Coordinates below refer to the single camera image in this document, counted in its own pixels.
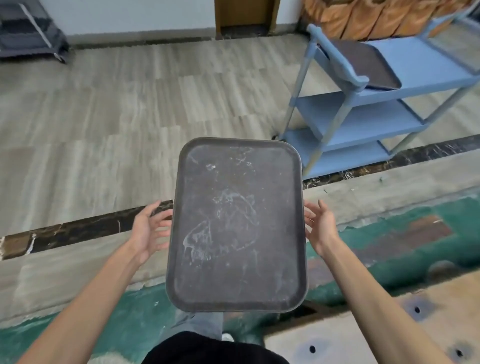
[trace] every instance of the hand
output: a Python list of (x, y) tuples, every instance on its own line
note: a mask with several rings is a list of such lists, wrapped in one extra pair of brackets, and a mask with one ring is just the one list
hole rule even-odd
[(309, 231), (305, 227), (305, 235), (317, 254), (323, 256), (324, 249), (328, 244), (340, 240), (336, 229), (335, 216), (322, 200), (318, 200), (318, 204), (305, 201), (304, 206), (309, 209), (304, 209), (305, 225), (312, 229)]
[[(173, 209), (162, 211), (152, 215), (155, 209), (160, 205), (160, 200), (145, 206), (145, 208), (135, 216), (132, 227), (132, 235), (128, 241), (134, 247), (138, 264), (142, 265), (153, 253), (167, 249), (170, 242), (158, 244), (156, 240), (161, 237), (170, 236), (170, 227), (172, 220), (165, 220), (172, 216)], [(158, 228), (168, 227), (166, 230), (157, 230)]]

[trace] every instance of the person's left hand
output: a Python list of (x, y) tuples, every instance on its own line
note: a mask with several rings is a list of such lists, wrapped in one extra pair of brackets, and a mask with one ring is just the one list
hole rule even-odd
[[(155, 209), (160, 205), (160, 200), (145, 206), (145, 208), (135, 216), (132, 227), (132, 235), (129, 243), (136, 251), (138, 263), (142, 265), (151, 255), (159, 250), (167, 249), (170, 242), (157, 243), (156, 240), (161, 237), (170, 236), (170, 227), (172, 220), (165, 220), (172, 216), (173, 209), (162, 211), (152, 215)], [(158, 228), (168, 227), (166, 230), (157, 230)]]

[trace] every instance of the white wall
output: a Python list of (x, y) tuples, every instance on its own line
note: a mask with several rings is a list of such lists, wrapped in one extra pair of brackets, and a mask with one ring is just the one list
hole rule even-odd
[(57, 26), (68, 36), (215, 28), (214, 0), (41, 0), (41, 2)]
[(294, 24), (300, 17), (301, 0), (280, 0), (277, 24)]

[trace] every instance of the forearm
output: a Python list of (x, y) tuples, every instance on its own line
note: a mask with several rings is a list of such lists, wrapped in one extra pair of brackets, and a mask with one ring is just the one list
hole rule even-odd
[(378, 363), (451, 363), (341, 240), (324, 259)]
[(86, 363), (137, 269), (135, 252), (126, 243), (45, 329), (18, 364)]

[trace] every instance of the wooden door frame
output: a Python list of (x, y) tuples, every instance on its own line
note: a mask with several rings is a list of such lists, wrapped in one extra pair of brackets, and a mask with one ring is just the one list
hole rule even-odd
[[(278, 8), (280, 7), (280, 0), (274, 0), (273, 9), (272, 9), (272, 18), (270, 20), (270, 26), (268, 27), (268, 33), (272, 33), (275, 31), (276, 27), (276, 16), (278, 15)], [(221, 36), (221, 29), (220, 29), (220, 0), (215, 0), (215, 30), (216, 35)]]

